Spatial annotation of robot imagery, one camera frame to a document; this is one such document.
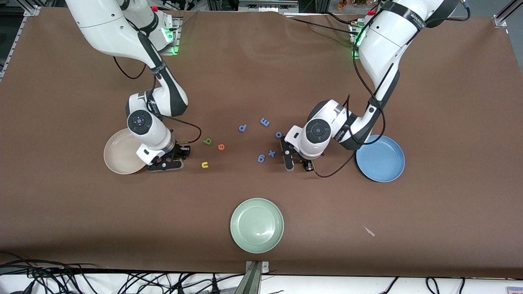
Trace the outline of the pale green plate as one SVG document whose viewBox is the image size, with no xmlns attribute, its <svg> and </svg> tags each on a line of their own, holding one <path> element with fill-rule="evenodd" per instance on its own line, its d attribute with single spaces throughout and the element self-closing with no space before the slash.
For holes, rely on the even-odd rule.
<svg viewBox="0 0 523 294">
<path fill-rule="evenodd" d="M 267 199 L 247 199 L 233 211 L 230 234 L 243 251 L 267 253 L 277 246 L 284 234 L 282 212 Z"/>
</svg>

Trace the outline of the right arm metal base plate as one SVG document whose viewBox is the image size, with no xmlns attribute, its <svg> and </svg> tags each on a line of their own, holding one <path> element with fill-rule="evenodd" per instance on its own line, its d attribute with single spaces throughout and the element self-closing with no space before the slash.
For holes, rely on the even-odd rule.
<svg viewBox="0 0 523 294">
<path fill-rule="evenodd" d="M 172 15 L 163 17 L 160 32 L 163 35 L 163 43 L 166 46 L 159 51 L 161 55 L 174 56 L 178 54 L 182 24 L 183 18 L 181 17 L 172 17 Z"/>
</svg>

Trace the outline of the beige plate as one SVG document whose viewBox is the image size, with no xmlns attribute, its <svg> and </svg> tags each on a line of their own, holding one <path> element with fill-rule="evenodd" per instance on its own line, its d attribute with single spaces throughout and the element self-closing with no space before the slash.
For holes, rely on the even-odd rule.
<svg viewBox="0 0 523 294">
<path fill-rule="evenodd" d="M 136 154 L 140 146 L 141 142 L 129 129 L 116 132 L 107 141 L 103 151 L 106 166 L 114 173 L 122 175 L 142 170 L 146 164 Z"/>
</svg>

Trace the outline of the blue plate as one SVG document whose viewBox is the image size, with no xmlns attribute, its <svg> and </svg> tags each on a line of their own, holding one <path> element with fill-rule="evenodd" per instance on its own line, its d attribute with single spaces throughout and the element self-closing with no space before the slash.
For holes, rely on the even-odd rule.
<svg viewBox="0 0 523 294">
<path fill-rule="evenodd" d="M 358 169 L 374 182 L 396 180 L 405 168 L 405 155 L 398 143 L 388 136 L 371 145 L 364 145 L 355 152 Z"/>
</svg>

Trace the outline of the grey metal box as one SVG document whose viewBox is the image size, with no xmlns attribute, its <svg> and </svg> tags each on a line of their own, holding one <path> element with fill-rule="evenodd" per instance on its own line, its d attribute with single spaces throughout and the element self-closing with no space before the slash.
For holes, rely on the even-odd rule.
<svg viewBox="0 0 523 294">
<path fill-rule="evenodd" d="M 299 3 L 297 0 L 239 0 L 238 11 L 299 13 Z"/>
</svg>

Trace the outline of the aluminium profile bracket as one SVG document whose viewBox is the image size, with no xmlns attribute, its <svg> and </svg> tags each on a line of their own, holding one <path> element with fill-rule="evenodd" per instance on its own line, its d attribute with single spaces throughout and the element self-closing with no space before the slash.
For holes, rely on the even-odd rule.
<svg viewBox="0 0 523 294">
<path fill-rule="evenodd" d="M 259 294 L 263 274 L 269 273 L 269 261 L 248 261 L 246 272 L 234 294 Z"/>
</svg>

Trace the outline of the orange background objects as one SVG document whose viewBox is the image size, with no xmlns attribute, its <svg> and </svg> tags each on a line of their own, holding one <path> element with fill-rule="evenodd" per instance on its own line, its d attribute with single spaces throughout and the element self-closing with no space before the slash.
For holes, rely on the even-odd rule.
<svg viewBox="0 0 523 294">
<path fill-rule="evenodd" d="M 337 9 L 343 11 L 346 7 L 362 8 L 370 10 L 373 6 L 379 4 L 380 0 L 338 0 Z"/>
</svg>

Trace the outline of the aluminium table frame rail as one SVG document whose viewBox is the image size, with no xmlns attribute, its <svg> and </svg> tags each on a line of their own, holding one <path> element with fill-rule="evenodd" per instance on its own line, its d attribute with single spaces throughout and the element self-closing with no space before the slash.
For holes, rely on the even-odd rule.
<svg viewBox="0 0 523 294">
<path fill-rule="evenodd" d="M 37 16 L 45 2 L 40 0 L 0 0 L 0 82 L 11 63 L 28 18 Z"/>
<path fill-rule="evenodd" d="M 495 27 L 506 27 L 507 19 L 523 6 L 523 0 L 510 0 L 497 14 L 493 15 L 492 20 Z"/>
</svg>

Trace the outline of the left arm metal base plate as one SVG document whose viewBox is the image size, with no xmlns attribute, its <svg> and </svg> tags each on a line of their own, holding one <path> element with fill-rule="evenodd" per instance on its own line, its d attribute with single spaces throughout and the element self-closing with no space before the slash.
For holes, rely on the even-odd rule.
<svg viewBox="0 0 523 294">
<path fill-rule="evenodd" d="M 360 38 L 364 36 L 363 28 L 364 23 L 359 21 L 352 21 L 349 25 L 349 31 L 353 33 L 351 35 L 351 52 L 354 59 L 359 58 L 358 48 L 361 43 Z"/>
</svg>

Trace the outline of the brown table mat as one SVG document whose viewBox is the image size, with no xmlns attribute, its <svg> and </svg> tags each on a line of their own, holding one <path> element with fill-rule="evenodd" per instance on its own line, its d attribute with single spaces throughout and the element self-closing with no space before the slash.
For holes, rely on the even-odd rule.
<svg viewBox="0 0 523 294">
<path fill-rule="evenodd" d="M 0 82 L 0 262 L 10 252 L 243 272 L 259 259 L 277 274 L 523 278 L 523 75 L 490 18 L 426 29 L 406 50 L 384 111 L 407 165 L 389 183 L 353 161 L 329 178 L 284 167 L 276 132 L 304 125 L 318 102 L 350 94 L 364 113 L 369 95 L 341 32 L 274 12 L 198 13 L 165 61 L 188 95 L 182 119 L 212 144 L 196 142 L 180 170 L 118 175 L 104 146 L 153 76 L 124 77 L 65 8 L 28 18 Z M 250 198 L 284 218 L 267 253 L 230 234 Z"/>
</svg>

